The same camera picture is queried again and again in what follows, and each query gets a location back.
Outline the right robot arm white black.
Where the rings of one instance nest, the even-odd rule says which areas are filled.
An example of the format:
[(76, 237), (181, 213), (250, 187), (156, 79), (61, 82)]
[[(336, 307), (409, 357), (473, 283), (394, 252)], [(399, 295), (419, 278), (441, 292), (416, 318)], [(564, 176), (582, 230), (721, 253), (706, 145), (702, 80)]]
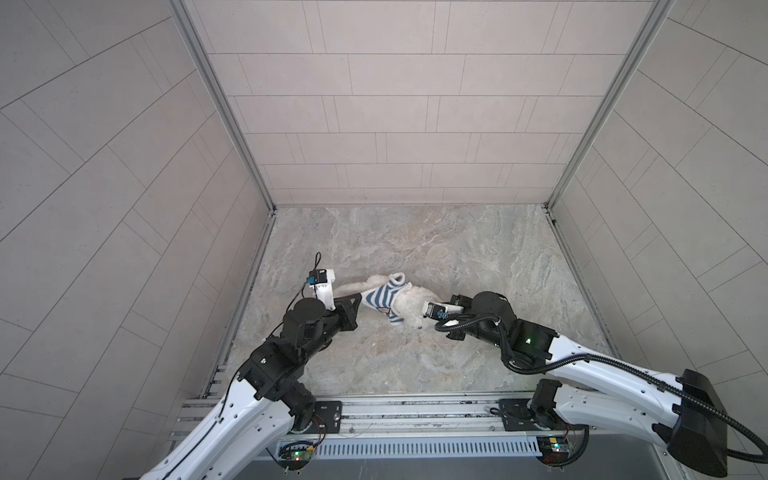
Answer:
[(455, 295), (435, 314), (452, 340), (468, 336), (499, 349), (502, 364), (540, 380), (526, 406), (542, 429), (600, 427), (663, 447), (704, 475), (728, 474), (728, 426), (722, 402), (701, 374), (642, 369), (517, 317), (501, 294)]

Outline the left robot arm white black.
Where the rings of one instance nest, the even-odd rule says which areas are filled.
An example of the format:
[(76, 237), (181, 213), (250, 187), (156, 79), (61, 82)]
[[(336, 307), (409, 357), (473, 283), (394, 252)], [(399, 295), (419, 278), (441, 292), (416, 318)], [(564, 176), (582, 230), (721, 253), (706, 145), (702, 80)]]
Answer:
[(303, 298), (238, 368), (224, 398), (144, 479), (232, 479), (266, 447), (313, 422), (315, 396), (300, 382), (305, 366), (333, 337), (357, 328), (360, 294), (334, 308)]

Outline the blue white striped knit sweater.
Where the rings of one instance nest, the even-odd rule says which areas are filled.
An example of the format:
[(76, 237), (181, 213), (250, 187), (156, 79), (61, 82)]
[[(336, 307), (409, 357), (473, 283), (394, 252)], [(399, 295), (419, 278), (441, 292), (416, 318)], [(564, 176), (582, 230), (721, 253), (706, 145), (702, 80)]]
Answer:
[(403, 316), (395, 308), (398, 295), (412, 287), (412, 284), (406, 281), (404, 273), (397, 272), (387, 276), (372, 275), (366, 280), (365, 285), (361, 293), (364, 306), (384, 314), (390, 323), (404, 321)]

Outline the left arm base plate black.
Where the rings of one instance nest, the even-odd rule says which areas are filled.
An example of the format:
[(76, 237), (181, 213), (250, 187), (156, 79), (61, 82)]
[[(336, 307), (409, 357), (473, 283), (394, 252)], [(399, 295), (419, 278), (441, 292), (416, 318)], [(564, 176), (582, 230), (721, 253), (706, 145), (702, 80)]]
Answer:
[(338, 434), (341, 430), (341, 419), (343, 413), (343, 403), (338, 400), (318, 400), (315, 404), (312, 418), (309, 424), (303, 429), (292, 429), (289, 435), (319, 435), (322, 432), (327, 434)]

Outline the white teddy bear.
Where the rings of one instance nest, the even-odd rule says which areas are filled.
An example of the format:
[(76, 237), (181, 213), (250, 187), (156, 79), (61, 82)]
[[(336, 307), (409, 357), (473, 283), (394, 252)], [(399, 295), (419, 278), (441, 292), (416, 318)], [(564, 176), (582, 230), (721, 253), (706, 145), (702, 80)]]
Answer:
[[(360, 294), (365, 289), (365, 281), (357, 283), (349, 283), (338, 288), (334, 288), (334, 295), (336, 297), (343, 297), (353, 294)], [(403, 316), (404, 323), (407, 326), (413, 328), (421, 328), (423, 326), (423, 319), (427, 319), (422, 315), (422, 307), (425, 302), (447, 303), (439, 300), (437, 295), (432, 291), (414, 286), (408, 289), (404, 293), (400, 293), (395, 300), (395, 308)]]

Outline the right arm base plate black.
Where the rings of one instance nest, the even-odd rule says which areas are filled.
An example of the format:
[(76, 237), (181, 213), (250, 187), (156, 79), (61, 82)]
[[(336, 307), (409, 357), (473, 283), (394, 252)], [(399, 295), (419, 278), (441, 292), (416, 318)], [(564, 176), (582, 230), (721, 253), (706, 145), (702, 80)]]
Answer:
[(539, 404), (527, 399), (502, 399), (494, 408), (494, 415), (501, 418), (507, 432), (574, 429), (573, 424), (555, 412), (554, 403), (549, 401)]

